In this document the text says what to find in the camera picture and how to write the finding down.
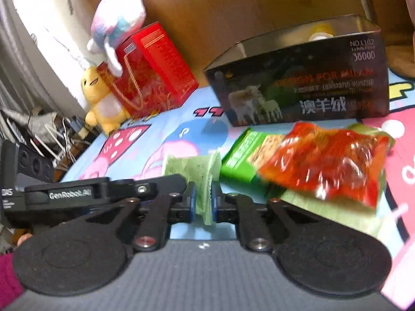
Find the person's left hand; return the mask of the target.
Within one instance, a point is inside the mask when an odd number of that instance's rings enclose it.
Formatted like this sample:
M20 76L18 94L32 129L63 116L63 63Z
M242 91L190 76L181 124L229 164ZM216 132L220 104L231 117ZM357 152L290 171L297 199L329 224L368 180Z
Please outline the person's left hand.
M32 234L30 233L26 233L24 235L22 235L19 240L17 241L17 245L16 247L19 247L23 242L27 241L28 239L30 239L32 237Z

